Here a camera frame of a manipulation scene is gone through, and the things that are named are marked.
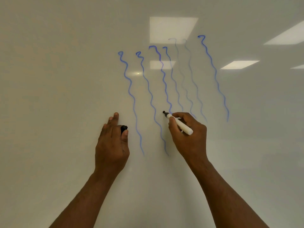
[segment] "white marker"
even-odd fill
[[[170,118],[170,117],[173,117],[172,116],[172,114],[169,114],[169,113],[167,113],[167,112],[165,112],[165,111],[163,111],[163,113],[164,113],[164,115],[166,116],[166,118]],[[185,132],[186,134],[188,134],[188,135],[191,135],[191,134],[193,134],[193,130],[189,127],[189,126],[187,126],[187,125],[185,125],[184,123],[182,123],[180,120],[178,120],[176,117],[173,117],[173,118],[175,118],[175,121],[176,121],[176,124],[180,127],[180,129],[183,131],[183,132]]]

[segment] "blue marker drawing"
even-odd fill
[[[215,79],[215,82],[216,82],[216,84],[217,84],[217,90],[219,91],[219,93],[223,96],[223,98],[224,98],[224,106],[225,106],[225,108],[226,108],[226,110],[227,110],[227,122],[228,122],[228,120],[229,120],[229,110],[228,110],[228,107],[226,106],[226,97],[225,97],[225,95],[219,90],[219,82],[217,81],[217,79],[216,79],[216,75],[217,75],[217,70],[216,70],[216,68],[214,67],[214,65],[213,65],[213,61],[212,61],[212,57],[211,57],[211,55],[208,53],[208,48],[207,48],[207,46],[203,43],[203,41],[205,40],[205,38],[206,38],[206,36],[205,35],[199,35],[199,36],[197,36],[198,38],[202,38],[202,45],[204,46],[204,48],[206,49],[206,54],[208,55],[208,57],[210,58],[210,61],[211,61],[211,66],[214,68],[214,70],[215,70],[215,74],[214,74],[214,79]]]
[[[155,49],[155,52],[159,55],[159,61],[162,63],[161,72],[164,74],[164,76],[163,76],[163,83],[165,84],[165,93],[166,93],[166,96],[167,96],[167,103],[170,104],[169,113],[172,114],[172,112],[171,112],[172,104],[171,104],[171,102],[168,101],[168,98],[169,98],[169,97],[168,97],[168,93],[167,93],[167,83],[165,82],[166,73],[163,71],[164,64],[163,64],[163,62],[161,61],[161,59],[162,59],[162,58],[161,58],[161,54],[158,52],[157,47],[156,47],[155,45],[150,45],[150,46],[149,46],[149,49],[150,49],[150,48],[154,48],[154,49]]]
[[[139,131],[138,131],[138,129],[137,129],[137,115],[136,115],[136,113],[135,113],[135,97],[130,93],[130,88],[131,88],[131,85],[132,85],[132,80],[126,76],[126,71],[127,71],[127,69],[128,69],[128,63],[122,59],[123,53],[124,53],[123,51],[120,51],[120,52],[118,52],[118,55],[120,56],[120,61],[121,61],[122,63],[126,64],[126,69],[125,69],[123,75],[125,76],[126,79],[128,79],[128,80],[130,81],[130,85],[129,85],[128,92],[129,92],[129,95],[133,98],[133,111],[134,111],[135,118],[136,118],[135,129],[136,129],[136,132],[138,133],[138,135],[139,135],[139,137],[140,137],[140,148],[141,148],[141,152],[142,152],[143,156],[145,156],[145,153],[144,153],[144,151],[143,151],[143,149],[142,149],[142,146],[141,146],[142,137],[141,137],[141,135],[140,135],[140,133],[139,133]]]
[[[184,87],[184,80],[185,80],[185,76],[183,74],[183,72],[181,71],[181,68],[180,68],[180,60],[178,58],[178,55],[179,55],[179,52],[178,52],[178,48],[176,46],[176,38],[169,38],[169,40],[171,39],[174,39],[175,40],[175,48],[176,48],[176,51],[177,51],[177,62],[178,62],[178,71],[180,72],[180,74],[182,75],[183,77],[183,81],[181,82],[181,87],[186,91],[186,98],[188,99],[188,101],[191,103],[191,107],[190,107],[190,114],[196,119],[196,116],[192,113],[192,106],[193,106],[193,102],[188,98],[188,90]]]
[[[177,92],[177,95],[178,95],[178,97],[177,97],[177,102],[178,102],[178,104],[179,104],[180,107],[181,107],[181,111],[183,112],[183,111],[184,111],[184,107],[183,107],[183,106],[180,104],[180,102],[179,102],[179,92],[177,91],[177,83],[176,83],[176,81],[173,79],[173,66],[172,66],[171,58],[170,58],[170,56],[169,56],[169,54],[168,54],[168,47],[164,46],[163,49],[166,49],[166,54],[167,54],[167,56],[168,56],[168,58],[169,58],[169,60],[170,60],[170,65],[171,65],[171,79],[172,79],[172,80],[174,81],[174,83],[175,83],[175,91]]]
[[[189,61],[188,61],[188,66],[189,66],[190,73],[191,73],[191,80],[192,80],[192,83],[193,83],[193,84],[195,85],[195,87],[196,87],[196,98],[197,98],[197,100],[201,103],[201,115],[204,117],[204,119],[206,120],[206,122],[208,122],[208,121],[207,121],[207,118],[206,118],[205,115],[203,114],[203,103],[202,103],[202,101],[201,101],[200,98],[199,98],[199,88],[197,87],[197,84],[196,84],[196,83],[194,82],[194,80],[193,80],[193,72],[192,72],[192,68],[191,68],[191,65],[190,65],[192,54],[191,54],[190,49],[188,49],[188,47],[186,46],[187,40],[186,40],[186,39],[184,39],[184,40],[185,40],[185,49],[187,49],[187,50],[189,51],[189,54],[190,54]]]
[[[150,105],[154,108],[154,121],[156,122],[156,124],[158,124],[159,125],[159,127],[161,128],[161,139],[164,141],[164,144],[165,144],[165,152],[166,152],[166,154],[167,155],[169,155],[168,153],[167,153],[167,150],[166,150],[166,141],[165,141],[165,139],[163,139],[163,137],[162,137],[162,127],[161,127],[161,125],[156,121],[156,119],[155,119],[155,115],[156,115],[156,108],[152,105],[152,100],[153,100],[153,94],[151,93],[151,91],[150,91],[150,84],[149,84],[149,81],[148,81],[148,79],[145,77],[145,69],[144,69],[144,67],[143,67],[143,65],[142,65],[142,62],[144,61],[144,57],[143,56],[140,56],[140,54],[141,54],[141,52],[140,51],[138,51],[138,52],[136,52],[136,55],[137,55],[137,57],[138,58],[141,58],[141,62],[140,62],[140,65],[141,65],[141,67],[142,67],[142,69],[143,69],[143,78],[147,81],[147,83],[148,83],[148,91],[149,91],[149,93],[150,93],[150,95],[151,95],[151,101],[150,101]]]

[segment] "dark skin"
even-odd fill
[[[181,133],[173,117],[169,130],[177,150],[199,181],[217,228],[267,228],[253,209],[230,187],[208,161],[207,128],[189,113],[173,113],[194,132]],[[53,222],[50,228],[93,228],[101,205],[128,157],[128,130],[120,136],[118,113],[104,124],[95,149],[95,171],[89,180]]]

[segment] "forearm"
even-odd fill
[[[50,228],[93,228],[113,179],[92,174]]]
[[[204,191],[217,228],[268,227],[209,161],[190,165]]]

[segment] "right hand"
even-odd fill
[[[192,135],[182,133],[175,118],[169,118],[169,130],[177,150],[184,157],[190,167],[196,163],[208,161],[206,153],[207,127],[196,121],[189,113],[173,113],[173,117],[180,120],[193,130]]]

